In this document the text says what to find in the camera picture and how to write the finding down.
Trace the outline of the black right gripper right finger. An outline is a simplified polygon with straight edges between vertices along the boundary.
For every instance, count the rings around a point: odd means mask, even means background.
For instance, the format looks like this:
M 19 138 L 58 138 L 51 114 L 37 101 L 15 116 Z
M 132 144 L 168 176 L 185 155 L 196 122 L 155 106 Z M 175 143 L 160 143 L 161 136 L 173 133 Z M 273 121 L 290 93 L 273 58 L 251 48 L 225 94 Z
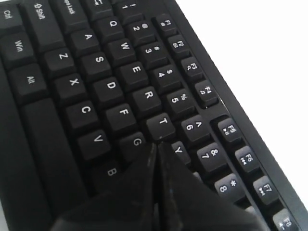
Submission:
M 221 198 L 174 153 L 157 146 L 157 202 L 162 231 L 264 231 L 261 218 Z

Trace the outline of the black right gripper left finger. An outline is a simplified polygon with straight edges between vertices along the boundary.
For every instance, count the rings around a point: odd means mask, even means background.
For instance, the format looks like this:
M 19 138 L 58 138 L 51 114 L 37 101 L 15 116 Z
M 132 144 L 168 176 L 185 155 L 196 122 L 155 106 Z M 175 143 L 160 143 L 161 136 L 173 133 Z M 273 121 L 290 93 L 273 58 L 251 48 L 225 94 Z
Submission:
M 107 190 L 60 215 L 53 231 L 153 231 L 157 145 L 144 145 Z

